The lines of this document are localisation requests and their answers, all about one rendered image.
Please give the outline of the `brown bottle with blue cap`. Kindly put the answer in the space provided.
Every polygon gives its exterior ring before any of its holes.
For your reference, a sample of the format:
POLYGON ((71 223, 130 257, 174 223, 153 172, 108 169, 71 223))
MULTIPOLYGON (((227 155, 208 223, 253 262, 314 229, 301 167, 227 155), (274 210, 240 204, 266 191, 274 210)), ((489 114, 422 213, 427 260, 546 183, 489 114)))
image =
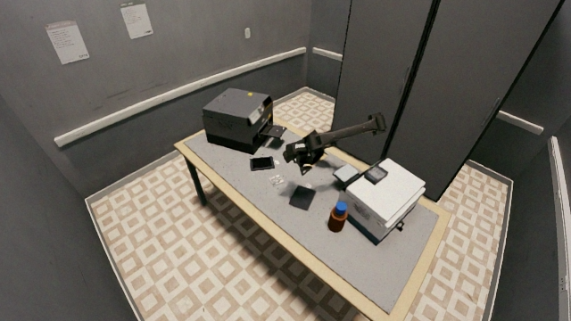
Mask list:
POLYGON ((331 210, 327 223, 327 227, 331 232, 339 233, 343 230, 344 223, 348 216, 346 209, 347 205, 344 202, 338 202, 335 208, 331 210))

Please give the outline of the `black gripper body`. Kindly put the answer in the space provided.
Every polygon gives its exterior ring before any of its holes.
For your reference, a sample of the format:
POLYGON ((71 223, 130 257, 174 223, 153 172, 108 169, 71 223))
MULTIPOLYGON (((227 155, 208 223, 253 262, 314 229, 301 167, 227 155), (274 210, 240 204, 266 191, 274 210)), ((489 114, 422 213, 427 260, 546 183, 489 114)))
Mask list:
POLYGON ((308 166, 304 166, 304 164, 308 164, 308 165, 311 164, 311 160, 310 160, 310 158, 308 157, 308 154, 309 154, 309 153, 308 153, 308 152, 305 152, 305 153, 307 153, 307 154, 306 154, 305 161, 298 162, 298 160, 296 159, 296 163, 298 164, 300 170, 309 169, 309 167, 308 167, 308 166))

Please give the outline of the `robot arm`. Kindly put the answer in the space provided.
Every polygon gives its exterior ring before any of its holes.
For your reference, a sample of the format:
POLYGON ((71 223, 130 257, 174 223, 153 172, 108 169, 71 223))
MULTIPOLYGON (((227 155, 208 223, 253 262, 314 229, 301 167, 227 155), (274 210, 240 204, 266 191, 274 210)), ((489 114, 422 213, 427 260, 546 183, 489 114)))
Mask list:
POLYGON ((369 121, 364 123, 351 126, 348 128, 339 129, 336 131, 330 130, 327 133, 311 134, 305 136, 303 139, 297 142, 287 144, 285 146, 285 151, 283 152, 284 160, 289 163, 293 159, 297 159, 298 162, 305 161, 305 152, 319 153, 322 149, 337 146, 338 141, 341 139, 355 136, 364 132, 372 132, 373 136, 385 133, 387 127, 385 124, 384 116, 380 112, 368 115, 369 121), (376 123, 377 122, 377 123, 376 123), (378 128, 378 129, 377 129, 378 128), (331 132, 333 131, 333 132, 331 132), (301 151, 303 153, 301 153, 301 151))

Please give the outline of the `white multi-well plate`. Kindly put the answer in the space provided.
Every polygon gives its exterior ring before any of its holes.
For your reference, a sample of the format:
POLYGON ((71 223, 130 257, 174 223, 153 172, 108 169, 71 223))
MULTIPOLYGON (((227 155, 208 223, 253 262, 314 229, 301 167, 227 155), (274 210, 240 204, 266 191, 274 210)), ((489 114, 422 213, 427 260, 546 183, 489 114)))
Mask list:
POLYGON ((346 180, 353 177, 357 173, 358 171, 356 169, 347 164, 343 168, 337 170, 334 174, 345 182, 346 180))

